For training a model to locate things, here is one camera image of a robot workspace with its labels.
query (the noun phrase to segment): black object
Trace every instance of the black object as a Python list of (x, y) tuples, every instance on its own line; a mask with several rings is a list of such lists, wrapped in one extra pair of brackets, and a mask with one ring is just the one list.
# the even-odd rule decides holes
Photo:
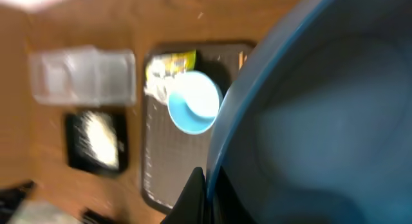
[[(112, 130), (117, 139), (117, 167), (109, 167), (87, 153), (87, 132), (84, 128), (85, 119), (94, 114), (109, 117), (110, 121), (105, 125)], [(75, 169), (87, 171), (101, 176), (118, 176), (128, 166), (128, 140), (126, 117), (123, 114), (111, 114), (95, 111), (83, 111), (78, 115), (67, 114), (65, 117), (66, 143), (68, 165)]]
[[(239, 58), (253, 50), (247, 42), (163, 44), (146, 55), (144, 68), (155, 55), (196, 50), (195, 69), (208, 75), (222, 90), (228, 90), (239, 73)], [(172, 122), (167, 106), (145, 97), (142, 129), (142, 197), (165, 214), (178, 199), (195, 167), (206, 170), (212, 130), (188, 135)]]
[(103, 217), (91, 209), (84, 211), (82, 215), (82, 223), (84, 224), (115, 224), (110, 218)]
[(5, 224), (12, 218), (34, 186), (34, 182), (29, 181), (16, 187), (0, 190), (0, 224)]
[(206, 201), (206, 184), (200, 167), (193, 170), (178, 201), (162, 224), (256, 224), (238, 200), (223, 169), (220, 170), (213, 203)]

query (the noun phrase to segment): small blue bowl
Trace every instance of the small blue bowl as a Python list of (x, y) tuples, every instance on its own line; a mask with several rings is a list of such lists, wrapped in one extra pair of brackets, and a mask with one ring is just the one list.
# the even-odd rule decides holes
[(219, 101), (219, 107), (222, 101), (222, 95), (219, 87), (206, 76), (204, 73), (199, 71), (191, 71), (185, 73), (185, 78), (183, 80), (179, 80), (180, 89), (173, 91), (167, 100), (167, 107), (169, 110), (169, 115), (175, 124), (175, 126), (183, 131), (184, 133), (190, 135), (198, 135), (206, 132), (209, 128), (213, 126), (214, 121), (216, 120), (216, 116), (213, 117), (202, 117), (195, 112), (193, 112), (190, 107), (188, 106), (185, 98), (185, 91), (193, 88), (189, 88), (189, 82), (185, 83), (185, 80), (192, 80), (194, 78), (201, 78), (201, 80), (208, 80), (214, 86), (214, 92), (216, 92), (216, 98)]

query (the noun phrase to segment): wooden table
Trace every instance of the wooden table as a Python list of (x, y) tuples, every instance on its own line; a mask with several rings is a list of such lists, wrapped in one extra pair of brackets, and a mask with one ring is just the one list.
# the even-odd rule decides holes
[[(153, 46), (175, 41), (258, 42), (299, 0), (69, 0), (35, 15), (0, 6), (0, 186), (25, 178), (33, 198), (78, 217), (89, 207), (128, 223), (159, 223), (164, 215), (140, 196), (142, 59)], [(27, 53), (93, 44), (132, 49), (138, 103), (127, 108), (129, 169), (110, 180), (65, 164), (62, 114), (74, 107), (37, 104), (30, 95)]]

